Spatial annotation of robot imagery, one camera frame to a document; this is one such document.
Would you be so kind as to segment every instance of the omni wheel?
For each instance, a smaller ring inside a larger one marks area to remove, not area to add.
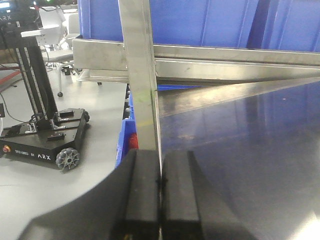
[[[62,149],[61,152],[56,155],[55,163],[62,171],[74,169],[80,163],[79,152],[71,147]]]

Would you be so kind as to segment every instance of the red emergency stop button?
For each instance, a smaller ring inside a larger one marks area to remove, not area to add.
[[[11,152],[11,148],[8,145],[4,145],[2,148],[2,151],[4,153],[9,153],[9,152]]]

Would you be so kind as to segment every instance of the red object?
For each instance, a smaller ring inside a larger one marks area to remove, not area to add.
[[[9,152],[11,152],[11,148],[8,145],[4,145],[2,148],[2,151],[4,153],[9,153]]]
[[[132,133],[129,138],[129,149],[138,149],[138,136],[136,133]]]

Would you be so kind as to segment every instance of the cable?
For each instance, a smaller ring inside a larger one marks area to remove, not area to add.
[[[4,96],[2,95],[1,92],[0,92],[0,96],[1,96],[1,98],[2,98],[2,100],[3,100],[4,108],[5,108],[6,112],[8,113],[9,117],[12,118],[13,120],[16,120],[16,121],[20,122],[20,123],[24,123],[24,124],[37,123],[37,122],[41,121],[42,119],[44,119],[44,118],[46,117],[46,115],[47,115],[47,111],[48,111],[48,108],[49,108],[49,99],[48,99],[48,96],[47,96],[47,93],[46,93],[46,92],[45,92],[45,96],[46,96],[46,100],[47,100],[47,101],[46,101],[46,103],[47,103],[47,104],[46,104],[46,110],[45,110],[44,115],[43,115],[39,120],[37,120],[37,121],[31,121],[31,120],[35,117],[35,114],[33,114],[33,115],[31,116],[31,120],[30,120],[30,121],[22,121],[22,120],[19,120],[19,119],[16,119],[15,117],[13,117],[13,116],[10,114],[10,112],[8,111],[7,103],[6,103],[5,98],[4,98]]]

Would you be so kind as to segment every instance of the white chair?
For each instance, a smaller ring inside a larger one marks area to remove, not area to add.
[[[74,67],[74,54],[72,51],[72,39],[76,38],[80,34],[80,26],[79,26],[79,15],[78,13],[72,13],[69,15],[68,21],[68,34],[64,37],[59,45],[57,50],[43,52],[43,60],[47,63],[60,63],[57,67],[58,74],[58,86],[59,92],[58,97],[62,97],[62,69],[66,66],[71,66],[72,69],[79,75],[79,71]],[[69,49],[62,49],[62,45],[67,43]]]

